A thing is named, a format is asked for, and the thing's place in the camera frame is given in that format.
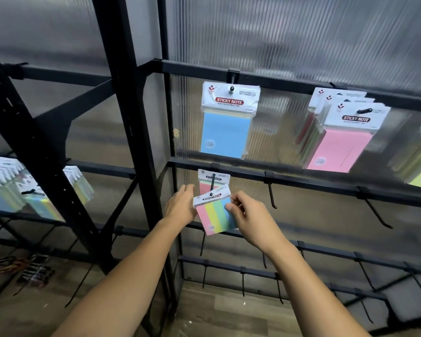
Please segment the left arm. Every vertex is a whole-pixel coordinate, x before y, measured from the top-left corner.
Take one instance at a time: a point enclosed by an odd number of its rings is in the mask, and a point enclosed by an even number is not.
[[[74,308],[52,337],[132,336],[144,317],[176,236],[193,220],[193,185],[182,186],[166,216]]]

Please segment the right hand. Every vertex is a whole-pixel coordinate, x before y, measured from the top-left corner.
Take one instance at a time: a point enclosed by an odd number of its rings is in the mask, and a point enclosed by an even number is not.
[[[253,246],[269,255],[288,242],[265,205],[242,191],[231,195],[225,208],[234,215],[240,232]]]

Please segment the hand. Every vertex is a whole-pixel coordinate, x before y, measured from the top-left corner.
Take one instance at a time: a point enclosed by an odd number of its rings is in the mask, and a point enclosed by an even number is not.
[[[264,254],[288,242],[262,202],[242,191],[232,194],[231,201],[225,208],[236,218],[245,239]]]
[[[165,205],[165,219],[177,224],[180,229],[196,216],[196,209],[192,207],[193,187],[193,184],[182,185]]]

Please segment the striped sticky note pad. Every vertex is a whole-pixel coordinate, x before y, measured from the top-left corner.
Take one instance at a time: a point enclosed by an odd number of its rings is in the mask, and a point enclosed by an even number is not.
[[[207,235],[237,228],[234,216],[225,209],[225,204],[230,203],[230,201],[231,198],[227,197],[196,208]]]

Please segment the forearm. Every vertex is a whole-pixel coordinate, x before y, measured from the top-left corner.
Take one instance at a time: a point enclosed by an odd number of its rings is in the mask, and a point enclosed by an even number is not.
[[[159,221],[139,247],[79,302],[53,336],[132,336],[179,232],[173,222]]]
[[[285,240],[268,255],[281,275],[304,337],[369,336],[294,245]]]

